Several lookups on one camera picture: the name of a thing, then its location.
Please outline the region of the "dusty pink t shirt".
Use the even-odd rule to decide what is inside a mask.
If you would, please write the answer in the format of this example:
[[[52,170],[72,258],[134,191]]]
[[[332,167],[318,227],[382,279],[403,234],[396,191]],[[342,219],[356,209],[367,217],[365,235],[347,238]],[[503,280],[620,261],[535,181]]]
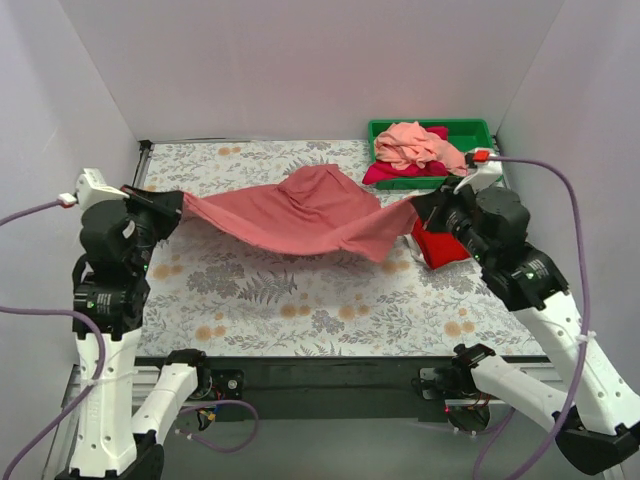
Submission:
[[[251,246],[312,256],[334,251],[381,262],[396,238],[411,232],[417,214],[403,199],[383,207],[335,164],[305,166],[278,184],[198,197],[184,208]]]

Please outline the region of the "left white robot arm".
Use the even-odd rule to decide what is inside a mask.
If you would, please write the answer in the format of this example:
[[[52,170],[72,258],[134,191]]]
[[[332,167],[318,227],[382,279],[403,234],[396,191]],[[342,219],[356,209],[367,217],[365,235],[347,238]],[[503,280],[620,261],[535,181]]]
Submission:
[[[147,272],[156,245],[182,217],[180,191],[131,186],[77,194],[83,255],[72,273],[72,330],[80,360],[79,423],[62,479],[158,479],[163,443],[184,403],[213,386],[205,354],[169,354],[140,410],[132,406],[135,360],[150,294]]]

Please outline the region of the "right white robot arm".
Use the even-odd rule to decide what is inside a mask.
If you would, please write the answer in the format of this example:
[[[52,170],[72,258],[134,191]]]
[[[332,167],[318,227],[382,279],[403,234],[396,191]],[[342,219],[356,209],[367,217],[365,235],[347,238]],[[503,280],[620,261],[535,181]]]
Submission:
[[[464,397],[497,397],[552,433],[580,472],[597,475],[639,450],[639,396],[618,374],[553,260],[527,240],[529,211],[503,187],[442,187],[411,200],[429,232],[451,234],[478,263],[486,287],[526,327],[567,386],[557,390],[494,350],[459,344],[433,380]]]

